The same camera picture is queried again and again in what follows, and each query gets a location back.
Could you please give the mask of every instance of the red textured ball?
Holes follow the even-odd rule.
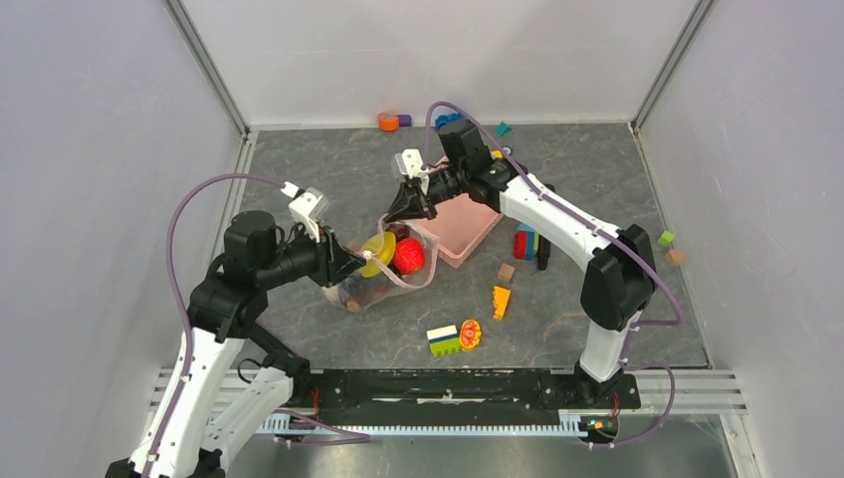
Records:
[[[396,244],[393,265],[402,274],[413,274],[425,267],[425,249],[416,239],[408,237]]]

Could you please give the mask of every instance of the brown block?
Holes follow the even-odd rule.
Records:
[[[665,253],[665,262],[671,267],[682,266],[686,263],[686,253],[683,249],[672,249]]]
[[[511,266],[510,264],[502,264],[501,269],[499,269],[499,280],[505,283],[509,283],[513,279],[513,273],[516,271],[516,268]]]

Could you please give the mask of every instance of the gray floor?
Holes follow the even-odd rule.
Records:
[[[403,128],[262,131],[250,172],[271,175],[301,187],[313,186],[332,205],[324,222],[340,241],[360,241],[392,200],[397,185],[389,159],[409,147],[421,149],[424,131]],[[432,137],[432,157],[442,155]],[[626,227],[635,222],[654,240],[663,226],[647,172],[624,124],[519,125],[504,137],[514,156],[543,182],[583,210]],[[247,185],[242,209],[265,209],[286,229],[288,200],[263,184]],[[313,283],[301,280],[274,291],[270,309],[260,319],[270,332],[314,367],[571,366],[582,351],[588,319],[579,305],[582,273],[559,250],[548,270],[516,261],[512,244],[517,223],[505,218],[458,270],[440,262],[427,288],[353,314],[328,304]],[[662,254],[657,267],[680,296],[688,299],[676,270]],[[517,267],[513,295],[503,321],[492,318],[492,287],[502,262]],[[645,319],[671,319],[673,312],[658,294]],[[483,340],[471,353],[432,358],[425,331],[467,318],[481,322]],[[247,348],[242,357],[261,357]],[[703,365],[700,335],[689,321],[677,328],[638,333],[631,362],[664,361]]]
[[[640,433],[652,417],[624,416],[621,435]],[[256,435],[237,455],[234,478],[399,477],[736,477],[717,416],[671,417],[641,443],[588,451],[572,438],[374,437],[366,445],[288,450]]]

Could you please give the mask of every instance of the white panel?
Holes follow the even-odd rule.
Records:
[[[186,0],[251,124],[628,120],[694,0]]]
[[[103,476],[175,359],[170,214],[239,139],[162,2],[0,10],[0,476]],[[223,191],[178,229],[185,292]]]
[[[841,2],[718,2],[643,130],[772,478],[840,475],[842,24]]]

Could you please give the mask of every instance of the plastic bag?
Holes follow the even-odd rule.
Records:
[[[395,249],[405,239],[416,240],[424,252],[424,264],[412,273],[402,274],[391,264]],[[377,232],[363,243],[359,252],[366,265],[334,287],[322,289],[332,304],[358,312],[384,299],[421,289],[431,283],[437,267],[439,238],[411,222],[384,224],[378,220]]]

